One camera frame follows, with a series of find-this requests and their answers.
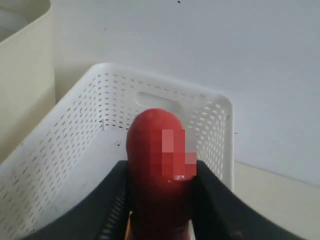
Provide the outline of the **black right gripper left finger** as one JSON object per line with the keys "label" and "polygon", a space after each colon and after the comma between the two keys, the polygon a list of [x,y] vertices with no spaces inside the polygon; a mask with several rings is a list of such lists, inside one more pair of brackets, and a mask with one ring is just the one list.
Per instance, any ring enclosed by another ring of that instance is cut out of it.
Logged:
{"label": "black right gripper left finger", "polygon": [[129,212],[128,164],[120,160],[80,203],[27,239],[123,240]]}

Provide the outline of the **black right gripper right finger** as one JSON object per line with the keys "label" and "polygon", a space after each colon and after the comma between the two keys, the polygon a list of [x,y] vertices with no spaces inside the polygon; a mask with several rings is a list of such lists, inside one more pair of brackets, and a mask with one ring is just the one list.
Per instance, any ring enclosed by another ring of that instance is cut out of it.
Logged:
{"label": "black right gripper right finger", "polygon": [[281,240],[283,231],[241,201],[201,160],[191,181],[197,240]]}

